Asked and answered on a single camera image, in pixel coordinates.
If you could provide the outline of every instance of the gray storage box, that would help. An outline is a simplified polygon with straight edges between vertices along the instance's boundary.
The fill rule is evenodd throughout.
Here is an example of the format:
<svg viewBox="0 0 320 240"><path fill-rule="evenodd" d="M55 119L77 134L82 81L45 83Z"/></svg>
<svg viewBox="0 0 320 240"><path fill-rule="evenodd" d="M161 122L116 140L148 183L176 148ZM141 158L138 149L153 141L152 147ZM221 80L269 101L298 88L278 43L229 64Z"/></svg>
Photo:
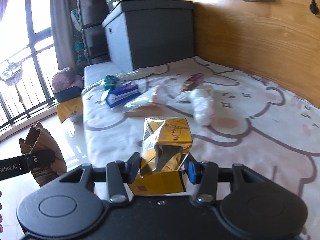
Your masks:
<svg viewBox="0 0 320 240"><path fill-rule="evenodd" d="M102 23L111 61L130 72L193 57L193 9L183 0L122 0Z"/></svg>

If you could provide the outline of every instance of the mattress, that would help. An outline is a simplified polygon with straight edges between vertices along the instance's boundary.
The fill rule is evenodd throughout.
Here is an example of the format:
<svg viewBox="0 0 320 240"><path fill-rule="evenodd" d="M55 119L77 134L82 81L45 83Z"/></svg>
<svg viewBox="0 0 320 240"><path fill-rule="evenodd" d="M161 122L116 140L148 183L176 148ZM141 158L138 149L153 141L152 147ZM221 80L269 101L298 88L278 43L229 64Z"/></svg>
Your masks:
<svg viewBox="0 0 320 240"><path fill-rule="evenodd" d="M197 125L190 103L176 103L182 83L195 73L205 75L204 84L214 88L215 118L209 127ZM164 117L186 117L190 125L196 160L220 167L242 163L300 196L308 206L304 239L318 239L320 228L320 110L303 98L267 79L207 62L199 57L139 69L128 77L140 91L162 84L168 102ZM99 82L83 92L87 155L95 167L126 161L140 152L144 118L127 118L121 108L110 110L100 103ZM187 185L192 194L196 186ZM106 198L105 186L96 186ZM217 199L229 193L218 185Z"/></svg>

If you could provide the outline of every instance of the blue and white package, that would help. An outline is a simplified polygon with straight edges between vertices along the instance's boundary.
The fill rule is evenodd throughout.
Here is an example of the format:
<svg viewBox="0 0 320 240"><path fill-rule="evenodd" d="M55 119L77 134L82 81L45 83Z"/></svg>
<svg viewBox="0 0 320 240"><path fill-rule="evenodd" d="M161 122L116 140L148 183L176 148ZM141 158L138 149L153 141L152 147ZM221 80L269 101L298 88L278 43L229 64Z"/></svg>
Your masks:
<svg viewBox="0 0 320 240"><path fill-rule="evenodd" d="M113 108L122 103L129 102L139 95L141 93L139 92L138 85L130 82L115 88L113 91L109 91L105 101L110 108Z"/></svg>

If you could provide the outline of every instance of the window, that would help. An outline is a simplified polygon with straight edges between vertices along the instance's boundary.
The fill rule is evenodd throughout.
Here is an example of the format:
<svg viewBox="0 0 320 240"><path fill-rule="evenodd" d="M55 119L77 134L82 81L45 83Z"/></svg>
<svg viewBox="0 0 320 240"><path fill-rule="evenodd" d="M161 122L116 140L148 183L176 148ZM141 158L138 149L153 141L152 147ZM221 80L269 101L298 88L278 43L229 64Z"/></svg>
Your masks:
<svg viewBox="0 0 320 240"><path fill-rule="evenodd" d="M51 80L58 64L50 0L8 0L0 22L0 73L22 59L22 79L16 86L0 82L0 130L54 100Z"/></svg>

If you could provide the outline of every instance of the crumpled cardboard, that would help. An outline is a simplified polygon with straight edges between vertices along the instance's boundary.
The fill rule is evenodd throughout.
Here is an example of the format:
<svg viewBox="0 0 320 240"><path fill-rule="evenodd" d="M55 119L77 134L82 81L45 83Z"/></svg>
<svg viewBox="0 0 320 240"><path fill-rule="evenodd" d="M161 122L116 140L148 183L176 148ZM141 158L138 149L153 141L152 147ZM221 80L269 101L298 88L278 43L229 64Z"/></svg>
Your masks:
<svg viewBox="0 0 320 240"><path fill-rule="evenodd" d="M129 185L135 195L186 190L182 165L192 146L186 118L145 118L140 173Z"/></svg>

